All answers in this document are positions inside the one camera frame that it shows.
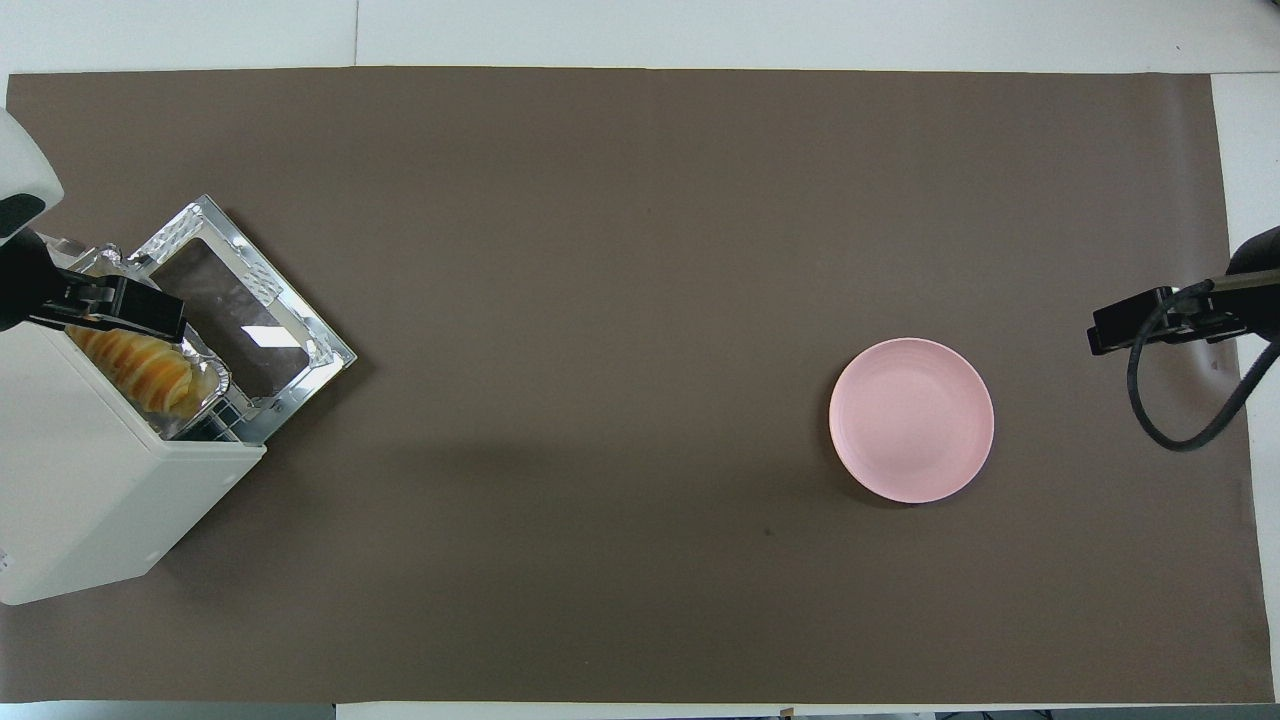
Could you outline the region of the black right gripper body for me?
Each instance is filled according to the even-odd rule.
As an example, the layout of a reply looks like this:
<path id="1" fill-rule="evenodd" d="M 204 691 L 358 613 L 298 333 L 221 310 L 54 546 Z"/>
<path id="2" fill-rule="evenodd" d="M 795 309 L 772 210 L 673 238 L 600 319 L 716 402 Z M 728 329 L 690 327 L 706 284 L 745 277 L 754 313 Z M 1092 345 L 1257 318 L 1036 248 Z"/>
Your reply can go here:
<path id="1" fill-rule="evenodd" d="M 1175 302 L 1192 337 L 1221 342 L 1256 334 L 1268 342 L 1279 334 L 1279 228 L 1247 240 L 1213 288 Z"/>

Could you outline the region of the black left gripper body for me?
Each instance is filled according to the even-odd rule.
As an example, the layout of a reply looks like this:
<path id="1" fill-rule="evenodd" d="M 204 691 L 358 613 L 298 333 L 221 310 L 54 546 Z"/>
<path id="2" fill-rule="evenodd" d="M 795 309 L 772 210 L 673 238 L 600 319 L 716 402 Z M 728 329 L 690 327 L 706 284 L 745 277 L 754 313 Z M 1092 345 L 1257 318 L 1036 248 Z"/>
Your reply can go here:
<path id="1" fill-rule="evenodd" d="M 96 315 L 101 292 L 110 293 L 91 275 L 58 266 L 38 233 L 18 231 L 1 249 L 1 325 L 9 331 L 20 323 L 52 331 L 83 327 L 109 331 Z"/>

